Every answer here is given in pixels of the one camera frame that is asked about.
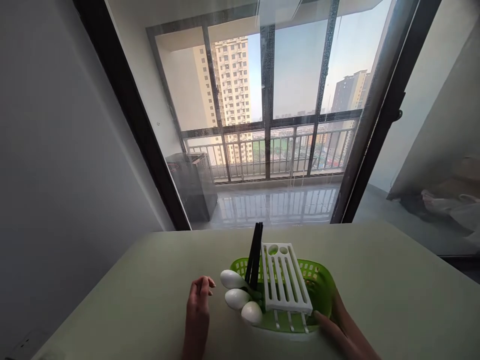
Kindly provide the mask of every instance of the electrical outlet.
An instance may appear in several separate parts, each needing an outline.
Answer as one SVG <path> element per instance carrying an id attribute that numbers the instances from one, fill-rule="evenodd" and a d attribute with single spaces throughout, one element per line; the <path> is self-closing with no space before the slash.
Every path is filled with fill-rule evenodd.
<path id="1" fill-rule="evenodd" d="M 43 330 L 30 331 L 5 360 L 30 360 L 48 340 L 49 334 Z"/>

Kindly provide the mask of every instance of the left hand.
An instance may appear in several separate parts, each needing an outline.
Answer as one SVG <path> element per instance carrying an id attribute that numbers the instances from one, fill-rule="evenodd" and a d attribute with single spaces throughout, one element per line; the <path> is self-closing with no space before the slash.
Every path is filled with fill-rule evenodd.
<path id="1" fill-rule="evenodd" d="M 186 304 L 182 360 L 200 360 L 204 356 L 210 324 L 210 288 L 215 286 L 209 276 L 201 276 L 191 283 Z"/>

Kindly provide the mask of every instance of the sky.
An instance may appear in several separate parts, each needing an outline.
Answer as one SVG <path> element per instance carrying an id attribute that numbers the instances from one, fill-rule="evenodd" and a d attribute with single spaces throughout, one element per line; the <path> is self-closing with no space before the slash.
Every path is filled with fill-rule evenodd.
<path id="1" fill-rule="evenodd" d="M 331 108 L 337 82 L 372 70 L 391 0 L 372 10 L 338 17 L 335 24 L 322 108 Z M 315 109 L 327 21 L 275 32 L 273 117 Z M 251 117 L 262 116 L 260 34 L 248 36 Z"/>

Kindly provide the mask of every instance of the right hand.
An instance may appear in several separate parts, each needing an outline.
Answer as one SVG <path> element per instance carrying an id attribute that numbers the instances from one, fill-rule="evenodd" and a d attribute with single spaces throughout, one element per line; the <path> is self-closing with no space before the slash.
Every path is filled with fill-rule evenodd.
<path id="1" fill-rule="evenodd" d="M 333 296 L 332 315 L 338 325 L 318 311 L 313 315 L 320 329 L 338 344 L 348 360 L 381 360 L 350 317 L 337 290 Z"/>

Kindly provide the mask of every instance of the plastic bag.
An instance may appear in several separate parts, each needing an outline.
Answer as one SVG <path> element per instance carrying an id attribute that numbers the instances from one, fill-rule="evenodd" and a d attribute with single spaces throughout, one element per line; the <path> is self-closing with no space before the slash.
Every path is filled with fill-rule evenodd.
<path id="1" fill-rule="evenodd" d="M 480 199 L 470 195 L 460 195 L 464 200 L 460 206 L 450 211 L 450 216 L 464 228 L 476 231 L 480 229 Z"/>
<path id="2" fill-rule="evenodd" d="M 457 199 L 437 198 L 427 190 L 421 192 L 421 197 L 425 208 L 432 214 L 448 216 L 452 209 L 462 205 L 462 202 Z"/>

